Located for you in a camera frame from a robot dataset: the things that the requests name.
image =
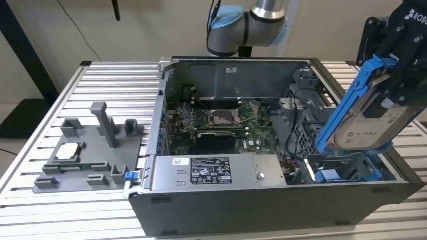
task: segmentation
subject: aluminum extrusion table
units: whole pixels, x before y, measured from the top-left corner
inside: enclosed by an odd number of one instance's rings
[[[348,90],[358,67],[324,62]],[[143,239],[147,238],[122,190],[35,194],[34,182],[47,163],[66,118],[98,125],[90,108],[106,101],[117,124],[138,120],[146,127],[139,166],[145,165],[153,113],[158,94],[155,62],[95,62],[78,69],[38,130],[0,180],[0,239]],[[394,147],[427,183],[427,130],[418,121],[394,140]],[[427,187],[405,203],[384,206],[357,226],[277,232],[199,236],[189,239],[427,239]]]

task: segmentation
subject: cable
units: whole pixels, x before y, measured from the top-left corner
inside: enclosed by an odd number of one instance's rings
[[[18,154],[17,154],[15,152],[11,152],[11,151],[9,151],[9,150],[6,150],[6,149],[3,149],[3,148],[0,148],[0,151],[6,152],[6,153],[9,153],[9,154],[13,154],[13,155],[15,155],[15,156],[18,156]]]
[[[207,47],[207,49],[210,49],[210,35],[211,35],[211,31],[213,31],[213,26],[214,26],[214,20],[215,20],[217,16],[219,15],[219,10],[221,10],[221,7],[222,7],[222,1],[223,0],[218,0],[218,3],[217,3],[215,8],[214,8],[215,0],[213,0],[211,8],[209,10],[209,18],[207,18],[207,24],[206,24],[207,25],[207,37],[206,37],[206,47]]]
[[[89,41],[87,41],[87,38],[86,38],[86,36],[85,36],[85,34],[83,34],[83,32],[82,32],[82,30],[81,30],[81,28],[79,28],[79,26],[78,26],[78,24],[77,24],[75,20],[74,20],[74,18],[70,16],[70,14],[69,14],[69,12],[67,12],[67,10],[66,10],[66,8],[65,8],[65,5],[62,4],[61,0],[57,0],[57,2],[58,2],[58,4],[61,5],[61,8],[62,8],[62,10],[65,11],[66,15],[69,16],[69,18],[70,18],[70,20],[71,20],[73,24],[74,24],[74,25],[75,25],[75,27],[78,28],[78,31],[79,31],[79,33],[81,33],[81,35],[82,35],[82,37],[83,37],[83,40],[85,40],[85,42],[86,42],[86,45],[87,45],[87,46],[89,46],[89,48],[93,50],[93,52],[95,53],[95,55],[97,55],[97,57],[98,57],[99,61],[102,62],[103,60],[102,60],[102,58],[101,58],[99,54],[97,53],[97,51],[94,50],[94,48],[91,47],[91,45],[90,45],[90,43],[89,43]]]
[[[310,91],[316,91],[318,93],[318,91],[313,88],[301,88],[293,95],[293,99],[294,99],[294,121],[293,121],[293,125],[292,125],[292,131],[290,131],[290,135],[288,136],[288,139],[286,139],[286,143],[285,143],[285,148],[286,148],[286,151],[289,153],[289,155],[292,156],[292,159],[296,159],[296,160],[300,160],[301,162],[304,161],[304,159],[298,156],[298,153],[297,153],[297,147],[296,147],[296,152],[293,153],[292,150],[290,150],[290,143],[292,143],[292,138],[293,138],[293,135],[296,134],[296,131],[297,131],[297,125],[298,125],[298,120],[300,120],[300,107],[298,107],[298,104],[297,104],[297,94],[302,91],[302,90],[310,90]]]
[[[213,14],[213,8],[214,8],[215,0],[213,0],[211,8],[209,9],[209,16],[207,16],[207,23],[206,23],[206,33],[210,35],[210,29],[211,29],[211,14]]]

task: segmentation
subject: black stand pole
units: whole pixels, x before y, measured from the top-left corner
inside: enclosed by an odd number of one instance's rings
[[[25,139],[33,135],[61,94],[7,0],[0,0],[0,30],[45,97],[25,99],[0,125],[0,138]]]

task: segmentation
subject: power supply label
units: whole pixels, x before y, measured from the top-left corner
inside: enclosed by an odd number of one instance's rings
[[[191,159],[191,183],[232,184],[233,168],[229,157],[198,157]]]

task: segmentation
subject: sticker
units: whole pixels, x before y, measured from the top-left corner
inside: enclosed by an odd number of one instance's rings
[[[191,183],[232,184],[233,170],[229,157],[198,157],[191,159]]]
[[[374,146],[406,110],[408,107],[393,107],[382,118],[357,118],[352,128],[345,132],[344,145],[349,148]]]
[[[174,158],[174,165],[189,165],[190,158]]]
[[[226,73],[227,74],[236,74],[238,72],[238,68],[237,67],[227,67],[226,68]]]

